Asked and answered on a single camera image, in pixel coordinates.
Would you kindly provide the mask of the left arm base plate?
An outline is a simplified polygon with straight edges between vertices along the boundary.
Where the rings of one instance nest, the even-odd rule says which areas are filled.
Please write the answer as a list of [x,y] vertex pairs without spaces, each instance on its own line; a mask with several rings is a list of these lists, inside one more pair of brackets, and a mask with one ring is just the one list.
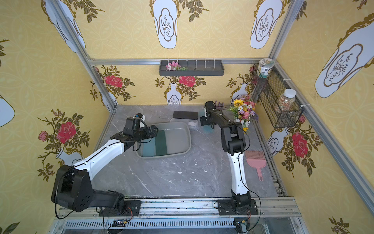
[[139,215],[141,208],[140,200],[125,200],[120,202],[114,208],[105,208],[99,211],[99,216],[112,217],[112,216],[129,216],[134,217]]

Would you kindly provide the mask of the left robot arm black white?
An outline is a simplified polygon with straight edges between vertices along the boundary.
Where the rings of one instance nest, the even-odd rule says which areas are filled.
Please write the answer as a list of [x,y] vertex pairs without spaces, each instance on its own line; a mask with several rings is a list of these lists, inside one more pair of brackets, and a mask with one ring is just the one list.
[[127,118],[124,129],[110,137],[101,148],[71,166],[63,165],[58,169],[51,201],[56,206],[75,212],[95,207],[124,213],[127,210],[124,195],[115,191],[96,190],[92,186],[92,180],[117,156],[141,143],[150,142],[157,137],[158,132],[155,125],[148,126],[144,122],[141,114]]

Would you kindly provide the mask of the dark green pencil case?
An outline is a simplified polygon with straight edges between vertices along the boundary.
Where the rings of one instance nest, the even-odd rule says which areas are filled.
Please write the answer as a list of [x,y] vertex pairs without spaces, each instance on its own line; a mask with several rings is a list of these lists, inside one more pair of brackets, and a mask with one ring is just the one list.
[[166,133],[164,130],[158,132],[155,138],[155,155],[164,156],[167,155],[167,142],[166,142]]

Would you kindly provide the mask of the light blue pencil case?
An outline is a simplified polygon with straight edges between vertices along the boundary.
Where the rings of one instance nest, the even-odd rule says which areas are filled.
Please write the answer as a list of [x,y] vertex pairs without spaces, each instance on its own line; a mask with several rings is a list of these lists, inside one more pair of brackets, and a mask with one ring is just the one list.
[[211,127],[211,125],[209,123],[206,123],[206,122],[203,122],[201,124],[202,126],[202,129],[206,132],[206,133],[213,133],[214,132],[214,129]]

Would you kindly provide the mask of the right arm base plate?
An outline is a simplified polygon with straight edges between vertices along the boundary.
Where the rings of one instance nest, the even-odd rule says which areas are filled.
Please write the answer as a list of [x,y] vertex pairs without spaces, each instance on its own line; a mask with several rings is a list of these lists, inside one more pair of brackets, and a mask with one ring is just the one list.
[[228,199],[218,200],[214,205],[218,209],[219,215],[258,215],[259,210],[255,200],[250,204],[234,207]]

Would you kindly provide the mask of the light teal pencil case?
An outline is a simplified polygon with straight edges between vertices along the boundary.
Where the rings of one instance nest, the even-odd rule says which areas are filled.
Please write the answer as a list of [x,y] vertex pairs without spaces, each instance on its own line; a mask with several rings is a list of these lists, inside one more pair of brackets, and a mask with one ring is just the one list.
[[139,155],[143,158],[149,158],[149,157],[154,157],[155,156],[155,138],[151,138],[147,142],[143,142],[141,149],[140,149]]

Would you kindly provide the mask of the grey plastic storage tray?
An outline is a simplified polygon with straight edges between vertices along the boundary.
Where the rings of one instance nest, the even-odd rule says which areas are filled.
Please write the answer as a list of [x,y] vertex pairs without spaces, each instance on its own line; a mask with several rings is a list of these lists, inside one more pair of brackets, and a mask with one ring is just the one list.
[[156,158],[167,158],[179,155],[185,155],[191,149],[191,133],[189,127],[181,122],[166,122],[158,123],[155,125],[159,131],[164,130],[166,133],[167,151],[168,154],[164,156],[154,156],[149,158],[143,158],[139,155],[141,152],[141,144],[135,145],[136,155],[142,159],[156,159]]

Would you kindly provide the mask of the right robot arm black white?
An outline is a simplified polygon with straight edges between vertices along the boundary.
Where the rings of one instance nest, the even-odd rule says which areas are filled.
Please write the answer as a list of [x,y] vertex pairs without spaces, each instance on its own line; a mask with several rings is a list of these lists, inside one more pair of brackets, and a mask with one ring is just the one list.
[[217,109],[213,101],[206,102],[204,109],[205,115],[200,117],[201,125],[221,128],[222,148],[230,160],[231,205],[234,208],[250,206],[251,194],[246,184],[243,165],[246,140],[242,124],[229,119],[221,110]]

